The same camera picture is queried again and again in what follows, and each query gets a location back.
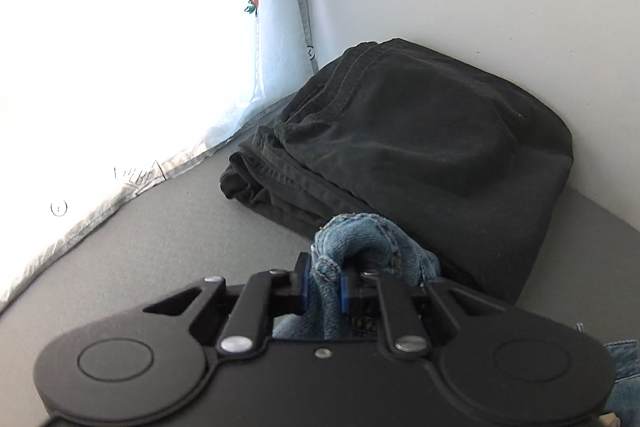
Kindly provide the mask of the white printed carrot curtain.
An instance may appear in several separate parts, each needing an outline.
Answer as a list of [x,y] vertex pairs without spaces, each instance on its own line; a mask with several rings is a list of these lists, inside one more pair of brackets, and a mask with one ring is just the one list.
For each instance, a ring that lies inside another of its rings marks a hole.
[[307,0],[1,0],[1,302],[317,69]]

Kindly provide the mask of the folded black trousers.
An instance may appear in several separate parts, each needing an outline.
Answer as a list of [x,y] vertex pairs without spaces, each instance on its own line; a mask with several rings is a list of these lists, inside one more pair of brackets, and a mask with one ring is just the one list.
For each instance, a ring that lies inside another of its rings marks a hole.
[[393,221],[449,280],[515,303],[574,162],[570,129],[516,84],[402,40],[312,76],[230,156],[224,196],[298,234]]

